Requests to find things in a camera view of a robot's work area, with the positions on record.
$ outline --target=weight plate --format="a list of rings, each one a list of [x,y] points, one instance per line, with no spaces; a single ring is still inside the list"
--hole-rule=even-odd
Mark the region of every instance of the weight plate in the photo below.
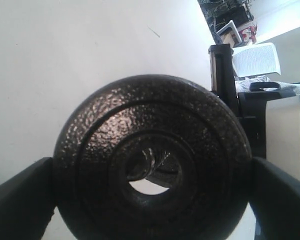
[[[141,75],[103,87],[74,111],[53,176],[59,211],[79,240],[217,240],[246,208],[250,167],[248,140],[214,94],[182,78]],[[169,189],[149,195],[129,183],[147,175]]]

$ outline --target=office chair backrest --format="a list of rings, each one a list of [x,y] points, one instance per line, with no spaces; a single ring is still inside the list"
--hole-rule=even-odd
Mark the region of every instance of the office chair backrest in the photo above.
[[[273,43],[236,47],[233,49],[232,63],[240,78],[273,73],[281,75],[278,53]]]

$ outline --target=textured metal surface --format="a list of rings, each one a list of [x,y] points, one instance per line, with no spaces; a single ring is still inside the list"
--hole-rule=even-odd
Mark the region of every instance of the textured metal surface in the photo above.
[[[178,157],[177,184],[134,190],[125,167],[144,148]],[[71,115],[53,162],[58,208],[79,239],[224,239],[248,201],[251,153],[232,112],[181,78],[142,75],[96,91]]]

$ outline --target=white wall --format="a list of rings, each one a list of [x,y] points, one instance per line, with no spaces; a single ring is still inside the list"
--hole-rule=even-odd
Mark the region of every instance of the white wall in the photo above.
[[[281,68],[281,75],[270,74],[272,81],[300,82],[300,27],[269,39],[274,43]]]
[[[253,0],[250,8],[257,22],[257,42],[299,27],[300,0]]]
[[[0,184],[52,156],[72,111],[111,81],[168,74],[210,89],[212,44],[197,0],[0,0]],[[43,239],[74,239],[55,213]],[[254,221],[232,239],[252,240]]]

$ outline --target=center hole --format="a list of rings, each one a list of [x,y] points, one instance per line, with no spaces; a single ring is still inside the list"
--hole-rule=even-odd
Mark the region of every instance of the center hole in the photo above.
[[[138,192],[158,195],[173,188],[181,177],[176,156],[163,149],[146,148],[128,160],[126,178]]]

